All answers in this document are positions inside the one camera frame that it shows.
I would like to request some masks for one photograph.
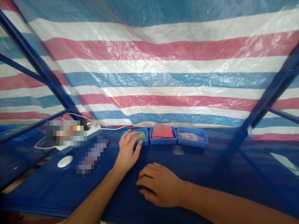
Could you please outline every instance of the power strip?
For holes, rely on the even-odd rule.
[[[98,131],[98,130],[100,130],[102,128],[101,125],[98,124],[98,123],[92,123],[92,124],[88,125],[88,127],[89,127],[89,130],[87,131],[87,136],[95,133],[96,131]],[[61,151],[61,150],[64,150],[65,148],[67,148],[69,146],[71,146],[71,142],[70,141],[66,142],[66,145],[56,146],[56,148],[59,151]]]

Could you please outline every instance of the hand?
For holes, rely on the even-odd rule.
[[[145,186],[154,192],[145,188],[140,190],[146,200],[158,207],[171,208],[181,204],[184,181],[158,163],[148,164],[143,168],[136,184]]]
[[[139,153],[142,146],[142,140],[138,142],[135,152],[133,151],[134,145],[138,139],[141,139],[142,136],[134,136],[139,132],[133,131],[131,129],[127,130],[119,141],[119,153],[116,158],[114,169],[117,169],[125,174],[134,166],[136,163]]]

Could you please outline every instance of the white cable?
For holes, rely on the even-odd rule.
[[[93,122],[90,122],[90,123],[88,123],[88,124],[91,124],[91,123],[98,123],[98,124],[104,125],[103,123],[100,123],[100,122],[98,122],[98,121],[89,119],[89,118],[87,118],[87,117],[83,117],[83,118],[85,118],[85,119],[87,119],[87,120],[91,120],[91,121],[93,121]],[[126,127],[126,126],[122,126],[122,127],[120,127],[120,128],[101,128],[101,129],[103,129],[103,130],[119,130],[119,129],[122,129],[122,128],[124,128],[124,127]]]
[[[122,129],[124,127],[126,127],[126,126],[122,126],[120,128],[100,128],[100,130],[119,130],[119,129]]]
[[[72,115],[76,115],[76,116],[79,116],[79,117],[83,117],[83,118],[85,118],[85,119],[87,119],[87,120],[91,120],[91,121],[97,122],[97,123],[99,123],[99,124],[101,124],[101,125],[104,125],[104,124],[102,124],[102,123],[100,123],[100,122],[98,122],[98,121],[95,121],[95,120],[89,119],[89,118],[87,118],[87,117],[84,117],[84,116],[81,116],[81,115],[77,115],[77,114],[73,114],[73,113],[68,113],[68,114],[72,114]]]
[[[52,148],[55,148],[55,147],[56,147],[56,146],[47,147],[47,148],[38,147],[37,145],[38,145],[42,140],[44,140],[45,138],[46,138],[46,136],[43,137],[41,140],[39,140],[39,141],[34,145],[34,148],[36,148],[36,149],[52,149]]]

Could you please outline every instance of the red packet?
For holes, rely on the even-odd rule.
[[[154,126],[152,138],[174,138],[171,126]]]

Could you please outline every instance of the blue bin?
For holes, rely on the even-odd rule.
[[[193,133],[195,135],[202,137],[204,141],[199,142],[199,141],[180,138],[179,135],[180,132]],[[208,137],[206,136],[206,133],[203,129],[178,127],[177,134],[178,134],[178,145],[187,145],[192,147],[205,148],[209,144]]]
[[[142,146],[148,146],[148,145],[149,145],[149,132],[148,132],[147,128],[133,129],[133,130],[131,130],[131,132],[132,132],[132,131],[144,131],[144,132],[146,133],[146,137],[147,137],[147,139],[146,139],[146,140],[143,140],[143,142],[142,142]]]
[[[149,139],[152,145],[175,145],[177,143],[178,137],[173,126],[171,126],[171,129],[174,138],[152,138],[153,128],[151,127],[149,132]]]

